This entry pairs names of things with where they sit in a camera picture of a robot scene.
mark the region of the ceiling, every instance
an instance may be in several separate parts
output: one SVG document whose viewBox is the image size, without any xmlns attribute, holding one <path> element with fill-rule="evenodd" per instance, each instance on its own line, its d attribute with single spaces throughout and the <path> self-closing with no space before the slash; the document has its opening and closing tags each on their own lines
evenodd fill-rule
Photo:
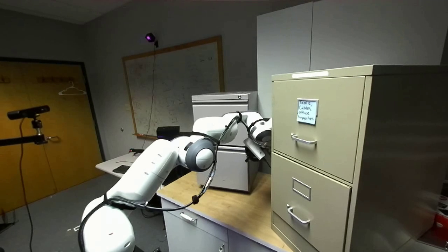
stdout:
<svg viewBox="0 0 448 252">
<path fill-rule="evenodd" d="M 130 0 L 0 0 L 0 9 L 85 24 Z"/>
</svg>

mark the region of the whiteboard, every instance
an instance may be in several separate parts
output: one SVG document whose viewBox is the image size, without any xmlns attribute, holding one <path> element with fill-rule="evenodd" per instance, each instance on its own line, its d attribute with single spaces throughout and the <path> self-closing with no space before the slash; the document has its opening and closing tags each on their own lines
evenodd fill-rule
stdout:
<svg viewBox="0 0 448 252">
<path fill-rule="evenodd" d="M 220 42 L 219 36 L 123 58 L 135 135 L 156 136 L 159 126 L 192 130 L 191 96 L 224 91 Z"/>
</svg>

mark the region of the coat hanger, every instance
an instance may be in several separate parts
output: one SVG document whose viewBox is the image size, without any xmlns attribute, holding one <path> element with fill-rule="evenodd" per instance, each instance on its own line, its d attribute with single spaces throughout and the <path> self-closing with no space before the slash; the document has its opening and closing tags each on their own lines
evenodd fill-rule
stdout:
<svg viewBox="0 0 448 252">
<path fill-rule="evenodd" d="M 74 95 L 85 95 L 85 94 L 87 94 L 87 92 L 85 92 L 84 90 L 81 90 L 81 89 L 75 87 L 75 84 L 73 83 L 73 81 L 69 81 L 69 83 L 71 83 L 72 85 L 69 86 L 68 88 L 62 90 L 61 92 L 59 92 L 58 94 L 59 94 L 60 96 L 74 96 Z M 69 89 L 71 89 L 71 88 L 78 90 L 79 93 L 74 93 L 74 94 L 64 94 L 64 92 L 66 92 L 67 90 L 69 90 Z"/>
</svg>

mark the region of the door handle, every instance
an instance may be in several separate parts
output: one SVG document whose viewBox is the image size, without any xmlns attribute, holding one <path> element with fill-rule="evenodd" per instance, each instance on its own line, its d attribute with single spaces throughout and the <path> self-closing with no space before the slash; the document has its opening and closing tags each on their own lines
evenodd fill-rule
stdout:
<svg viewBox="0 0 448 252">
<path fill-rule="evenodd" d="M 294 141 L 296 141 L 296 142 L 300 142 L 300 143 L 305 143 L 305 144 L 317 144 L 317 140 L 314 140 L 314 141 L 308 141 L 308 140 L 305 140 L 305 139 L 301 139 L 301 138 L 298 138 L 297 135 L 295 135 L 295 134 L 293 134 L 293 133 L 291 133 L 291 138 L 292 138 Z"/>
<path fill-rule="evenodd" d="M 55 135 L 55 136 L 48 136 L 48 137 L 46 137 L 45 139 L 46 140 L 51 140 L 51 139 L 59 139 L 59 136 L 57 136 L 57 135 Z"/>
<path fill-rule="evenodd" d="M 195 222 L 195 221 L 198 220 L 198 219 L 193 219 L 192 217 L 190 217 L 190 216 L 184 214 L 184 212 L 181 212 L 179 215 L 180 215 L 182 218 L 188 220 L 189 222 Z"/>
<path fill-rule="evenodd" d="M 300 223 L 302 223 L 303 225 L 309 225 L 309 223 L 311 222 L 310 219 L 304 221 L 304 220 L 302 220 L 301 218 L 297 217 L 297 215 L 295 215 L 295 214 L 293 213 L 293 209 L 294 209 L 294 207 L 290 206 L 289 204 L 286 204 L 286 208 L 288 209 L 288 213 L 289 213 L 294 219 L 298 220 L 298 221 L 299 221 Z"/>
</svg>

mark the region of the door frame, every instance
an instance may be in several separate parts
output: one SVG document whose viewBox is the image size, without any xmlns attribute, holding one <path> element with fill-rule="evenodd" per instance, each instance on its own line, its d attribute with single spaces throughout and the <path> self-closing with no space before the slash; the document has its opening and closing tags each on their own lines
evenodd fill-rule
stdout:
<svg viewBox="0 0 448 252">
<path fill-rule="evenodd" d="M 89 86 L 89 80 L 87 79 L 87 72 L 86 72 L 86 66 L 84 65 L 84 62 L 81 61 L 57 61 L 57 60 L 39 60 L 39 59 L 26 59 L 26 58 L 13 58 L 13 57 L 0 57 L 0 61 L 5 62 L 24 62 L 24 63 L 48 63 L 48 64 L 60 64 L 60 65 L 78 65 L 81 67 L 82 75 L 85 80 L 85 86 L 86 86 L 86 93 L 87 98 L 89 100 L 89 106 L 90 106 L 90 112 L 92 113 L 93 121 L 95 123 L 95 132 L 96 132 L 96 138 L 98 141 L 99 146 L 99 152 L 101 154 L 102 161 L 106 161 L 104 158 L 104 149 L 103 149 L 103 142 L 101 142 L 101 136 L 99 134 L 99 128 L 98 128 L 98 121 L 96 120 L 96 114 L 95 109 L 93 107 L 93 100 L 92 95 L 90 93 L 90 86 Z"/>
</svg>

